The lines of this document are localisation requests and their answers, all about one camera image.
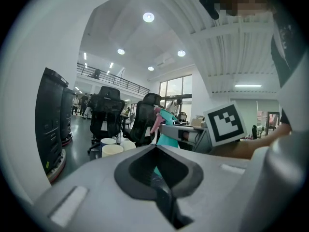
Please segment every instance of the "balcony railing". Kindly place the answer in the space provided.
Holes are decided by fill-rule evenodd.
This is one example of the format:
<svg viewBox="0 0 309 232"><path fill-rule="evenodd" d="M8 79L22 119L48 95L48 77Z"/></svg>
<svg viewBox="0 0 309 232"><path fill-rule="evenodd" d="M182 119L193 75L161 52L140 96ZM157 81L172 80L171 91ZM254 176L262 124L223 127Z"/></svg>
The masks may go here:
<svg viewBox="0 0 309 232"><path fill-rule="evenodd" d="M101 80L103 82L107 82L107 83L114 84L120 87L124 87L128 90L135 91L142 95L146 95L150 91L149 89L145 87L132 83L126 79L120 78L119 76L115 76L113 74L107 73L105 71L101 71L99 69L96 69L90 66L85 66L81 63L77 63L77 74L92 77L94 79Z"/></svg>

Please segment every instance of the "white cup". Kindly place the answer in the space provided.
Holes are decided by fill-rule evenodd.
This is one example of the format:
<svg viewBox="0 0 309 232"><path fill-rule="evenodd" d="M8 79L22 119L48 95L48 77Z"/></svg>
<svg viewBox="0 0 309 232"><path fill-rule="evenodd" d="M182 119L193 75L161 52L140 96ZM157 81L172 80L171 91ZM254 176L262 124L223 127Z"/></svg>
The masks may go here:
<svg viewBox="0 0 309 232"><path fill-rule="evenodd" d="M119 145L105 145L102 148L102 157L108 157L123 152L124 149Z"/></svg>
<svg viewBox="0 0 309 232"><path fill-rule="evenodd" d="M117 144L117 142L113 138L103 138L101 139L100 147L102 149L105 145L115 145L115 144Z"/></svg>
<svg viewBox="0 0 309 232"><path fill-rule="evenodd" d="M135 144L132 141L124 141L120 144L120 146L124 149L124 151L136 148Z"/></svg>

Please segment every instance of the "office chair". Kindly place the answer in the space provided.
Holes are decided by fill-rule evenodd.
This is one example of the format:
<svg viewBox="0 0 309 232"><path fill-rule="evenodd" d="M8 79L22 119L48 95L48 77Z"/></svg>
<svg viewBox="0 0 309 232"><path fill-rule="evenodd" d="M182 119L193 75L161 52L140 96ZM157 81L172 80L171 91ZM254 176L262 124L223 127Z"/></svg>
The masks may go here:
<svg viewBox="0 0 309 232"><path fill-rule="evenodd" d="M131 124L133 123L134 118L135 118L135 113L133 113L130 116L130 118L126 120L126 125L127 125L128 129L131 129Z"/></svg>
<svg viewBox="0 0 309 232"><path fill-rule="evenodd" d="M148 103L152 103L153 105L157 105L160 106L160 102L162 100L162 97L159 96L158 94L154 94L154 93L148 93L145 95L143 101L148 102Z"/></svg>
<svg viewBox="0 0 309 232"><path fill-rule="evenodd" d="M98 95L120 100L120 91L113 87L102 86Z"/></svg>
<svg viewBox="0 0 309 232"><path fill-rule="evenodd" d="M150 130L155 124L156 115L154 104L147 101L139 101L136 107L136 116L132 129L124 129L123 137L135 142L136 146L149 145L155 138L155 133Z"/></svg>
<svg viewBox="0 0 309 232"><path fill-rule="evenodd" d="M185 112L181 112L179 115L178 115L178 119L179 121L181 122L186 122L187 121L187 114Z"/></svg>
<svg viewBox="0 0 309 232"><path fill-rule="evenodd" d="M88 153L90 153L91 149L100 145L101 139L112 138L118 135L121 130L120 114L125 106L125 102L110 97L92 95L90 106L93 111L90 131L94 135L94 139L91 140L91 143L93 144L96 142L96 144L88 149ZM106 121L107 131L101 130L103 121Z"/></svg>

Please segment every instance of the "pink object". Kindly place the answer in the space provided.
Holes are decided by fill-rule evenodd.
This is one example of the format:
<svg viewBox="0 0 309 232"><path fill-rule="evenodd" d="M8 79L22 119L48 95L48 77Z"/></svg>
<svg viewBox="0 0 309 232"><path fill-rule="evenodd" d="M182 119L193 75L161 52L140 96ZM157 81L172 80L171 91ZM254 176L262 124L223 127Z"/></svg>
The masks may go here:
<svg viewBox="0 0 309 232"><path fill-rule="evenodd" d="M156 120L155 120L154 126L152 127L150 133L154 133L154 131L159 127L159 125L165 121L165 119L160 115L160 112L161 112L160 107L155 107L154 111L157 113Z"/></svg>

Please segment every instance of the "teal object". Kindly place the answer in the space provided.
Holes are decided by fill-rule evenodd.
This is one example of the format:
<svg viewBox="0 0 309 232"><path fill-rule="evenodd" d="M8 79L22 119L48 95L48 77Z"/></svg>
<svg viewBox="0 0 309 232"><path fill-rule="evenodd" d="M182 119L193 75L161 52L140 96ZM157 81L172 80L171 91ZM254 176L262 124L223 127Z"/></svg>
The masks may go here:
<svg viewBox="0 0 309 232"><path fill-rule="evenodd" d="M165 124L166 125L173 125L174 121L177 120L177 118L171 114L170 112L166 111L165 109L161 109L160 111L160 116L165 120ZM177 140L167 137L166 135L162 134L159 138L159 141L157 143L157 145L169 145L175 148L178 148L178 142ZM162 174L160 173L160 171L158 170L157 167L155 167L154 172L162 177Z"/></svg>

